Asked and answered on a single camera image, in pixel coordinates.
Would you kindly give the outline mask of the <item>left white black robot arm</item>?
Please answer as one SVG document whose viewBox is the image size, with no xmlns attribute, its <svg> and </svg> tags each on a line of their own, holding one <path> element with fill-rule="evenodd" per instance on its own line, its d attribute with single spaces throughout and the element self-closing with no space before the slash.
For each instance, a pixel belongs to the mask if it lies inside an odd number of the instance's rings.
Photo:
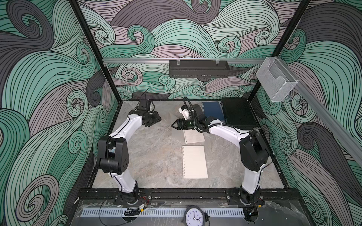
<svg viewBox="0 0 362 226">
<path fill-rule="evenodd" d="M 119 199 L 125 202 L 137 202 L 139 198 L 138 183 L 128 170 L 130 156 L 127 141 L 139 127 L 150 127 L 161 120 L 156 111 L 132 110 L 118 129 L 101 137 L 98 142 L 96 165 L 117 183 Z"/>
</svg>

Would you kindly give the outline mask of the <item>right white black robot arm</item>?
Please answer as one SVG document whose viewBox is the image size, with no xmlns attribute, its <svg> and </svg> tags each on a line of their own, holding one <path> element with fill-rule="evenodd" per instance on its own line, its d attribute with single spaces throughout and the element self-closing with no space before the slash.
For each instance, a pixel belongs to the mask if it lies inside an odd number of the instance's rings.
<svg viewBox="0 0 362 226">
<path fill-rule="evenodd" d="M 245 205 L 264 204 L 260 194 L 260 179 L 262 170 L 267 166 L 270 151 L 258 129 L 243 131 L 214 117 L 198 121 L 177 119 L 171 127 L 178 131 L 196 130 L 199 133 L 213 134 L 237 146 L 245 167 L 242 185 L 236 189 L 239 199 Z"/>
</svg>

